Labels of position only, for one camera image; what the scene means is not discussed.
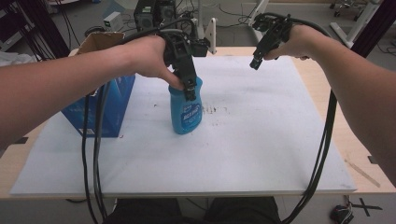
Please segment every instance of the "tape mark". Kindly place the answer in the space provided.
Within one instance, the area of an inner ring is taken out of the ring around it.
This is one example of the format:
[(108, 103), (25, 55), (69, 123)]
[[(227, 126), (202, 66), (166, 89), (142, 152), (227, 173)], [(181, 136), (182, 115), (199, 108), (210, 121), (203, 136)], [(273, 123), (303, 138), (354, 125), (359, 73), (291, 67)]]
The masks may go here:
[(348, 163), (356, 172), (358, 172), (360, 175), (362, 175), (364, 178), (366, 178), (368, 181), (370, 181), (372, 184), (374, 184), (376, 187), (380, 188), (381, 184), (378, 183), (376, 180), (374, 180), (372, 177), (367, 175), (359, 166), (355, 165), (354, 163), (345, 160), (346, 163)]

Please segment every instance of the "white paper sheet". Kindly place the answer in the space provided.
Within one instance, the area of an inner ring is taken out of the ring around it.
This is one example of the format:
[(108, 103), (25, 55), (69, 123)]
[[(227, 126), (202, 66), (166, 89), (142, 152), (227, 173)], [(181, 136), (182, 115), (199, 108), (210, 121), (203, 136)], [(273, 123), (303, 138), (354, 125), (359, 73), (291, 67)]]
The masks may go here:
[[(302, 193), (313, 171), (323, 121), (292, 61), (249, 67), (251, 57), (195, 58), (204, 116), (178, 135), (167, 84), (137, 76), (119, 138), (102, 139), (105, 195), (277, 195)], [(39, 135), (11, 194), (83, 195), (80, 136), (62, 114)], [(92, 164), (92, 140), (88, 141)], [(355, 189), (332, 146), (321, 193)]]

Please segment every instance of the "forearm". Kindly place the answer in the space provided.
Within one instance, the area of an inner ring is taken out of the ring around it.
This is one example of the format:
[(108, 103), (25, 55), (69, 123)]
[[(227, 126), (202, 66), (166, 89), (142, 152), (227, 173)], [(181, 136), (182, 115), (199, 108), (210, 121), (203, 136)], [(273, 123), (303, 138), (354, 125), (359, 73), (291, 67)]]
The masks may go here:
[(7, 107), (0, 110), (0, 148), (110, 79), (132, 74), (117, 51), (0, 68), (0, 105)]
[(396, 73), (376, 66), (335, 40), (310, 55), (323, 68), (352, 131), (396, 176)]

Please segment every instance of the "bottle label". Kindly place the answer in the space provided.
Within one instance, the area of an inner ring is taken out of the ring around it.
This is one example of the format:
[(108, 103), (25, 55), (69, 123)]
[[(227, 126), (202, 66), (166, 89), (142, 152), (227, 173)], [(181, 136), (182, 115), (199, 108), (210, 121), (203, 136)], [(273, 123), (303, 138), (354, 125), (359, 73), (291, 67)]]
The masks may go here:
[(201, 121), (202, 108), (200, 104), (191, 104), (183, 106), (181, 113), (181, 126), (183, 129), (189, 129)]

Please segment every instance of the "hand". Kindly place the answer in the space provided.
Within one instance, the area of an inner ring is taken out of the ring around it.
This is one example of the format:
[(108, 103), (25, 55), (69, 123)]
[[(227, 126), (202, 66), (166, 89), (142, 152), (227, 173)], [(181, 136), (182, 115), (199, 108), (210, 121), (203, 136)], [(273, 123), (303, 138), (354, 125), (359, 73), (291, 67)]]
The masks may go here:
[(294, 25), (290, 30), (289, 41), (278, 49), (273, 49), (264, 56), (264, 60), (273, 60), (279, 56), (289, 55), (302, 60), (312, 58), (315, 43), (326, 38), (319, 31), (306, 26)]
[(132, 70), (144, 77), (158, 77), (165, 80), (175, 89), (183, 90), (180, 79), (169, 71), (163, 62), (165, 41), (157, 36), (150, 35), (131, 41), (126, 46), (133, 52)]

